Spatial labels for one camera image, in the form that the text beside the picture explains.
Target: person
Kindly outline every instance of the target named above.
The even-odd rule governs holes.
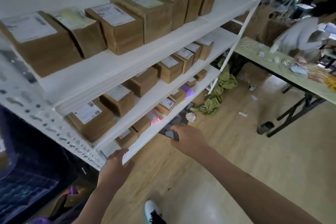
[[[289,54],[290,51],[298,49],[303,52],[301,57],[307,61],[312,60],[319,53],[319,48],[327,44],[328,39],[309,42],[309,38],[318,31],[318,25],[327,22],[328,15],[335,12],[336,0],[318,3],[310,13],[311,17],[301,19],[274,41],[271,52]]]
[[[320,223],[303,209],[220,155],[206,143],[198,128],[176,124],[172,126],[172,130],[179,136],[179,141],[171,140],[172,146],[207,169],[254,224]],[[127,166],[122,165],[122,157],[127,151],[127,149],[118,150],[108,158],[100,171],[96,189],[73,224],[101,222],[114,194],[124,184],[134,167],[132,162]],[[149,223],[166,223],[157,205],[151,200],[145,203],[145,217]]]

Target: shelf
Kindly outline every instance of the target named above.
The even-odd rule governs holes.
[[[187,71],[187,73],[180,75],[170,84],[159,80],[150,91],[140,98],[139,102],[132,108],[132,110],[122,117],[109,131],[107,131],[107,133],[93,143],[94,147],[98,150],[103,149],[111,140],[114,140],[126,129],[136,123],[142,116],[152,110],[161,100],[169,96],[174,90],[187,82],[196,73],[204,69],[210,64],[210,62],[216,59],[220,54],[239,40],[237,35],[222,28],[217,28],[209,34],[211,35],[211,39],[214,40],[214,45],[205,61],[198,60],[191,69]]]
[[[197,95],[199,95],[206,88],[206,86],[208,86],[220,74],[220,71],[211,65],[208,65],[205,69],[208,71],[208,73],[202,81],[197,82],[196,85],[192,88],[194,94],[183,100],[161,121],[151,125],[145,132],[143,132],[141,136],[139,136],[138,140],[136,140],[129,147],[129,151],[124,155],[123,164],[130,160],[143,146],[145,146],[146,143],[150,141],[150,139],[152,139],[162,128],[164,128],[165,125],[167,125],[176,115],[178,115],[180,111],[182,111]]]
[[[60,115],[65,116],[244,13],[258,2],[259,0],[216,0],[210,14],[140,48],[120,56],[105,50],[47,77],[35,76],[45,97],[53,103]]]

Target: foot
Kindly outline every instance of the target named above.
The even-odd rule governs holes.
[[[154,201],[148,199],[145,203],[145,218],[147,223],[153,222],[153,220],[161,219],[162,214],[159,211],[158,206]]]

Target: wooden floor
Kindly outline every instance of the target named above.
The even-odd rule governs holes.
[[[275,122],[302,97],[296,89],[281,94],[284,85],[272,76],[251,92],[241,82],[225,91],[215,115],[197,114],[194,125],[238,167],[321,222],[336,223],[336,106],[323,103],[271,138],[255,132],[258,124]],[[154,137],[133,161],[136,166],[111,202],[103,224],[145,223],[143,207],[148,198],[157,202],[171,224],[251,223],[221,185],[165,137]]]

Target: black shoelace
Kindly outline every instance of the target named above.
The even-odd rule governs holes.
[[[158,223],[158,224],[164,224],[166,223],[163,219],[162,219],[162,214],[158,214],[156,212],[156,210],[152,211],[150,213],[151,215],[151,219],[149,220],[149,222],[152,222],[152,223]]]

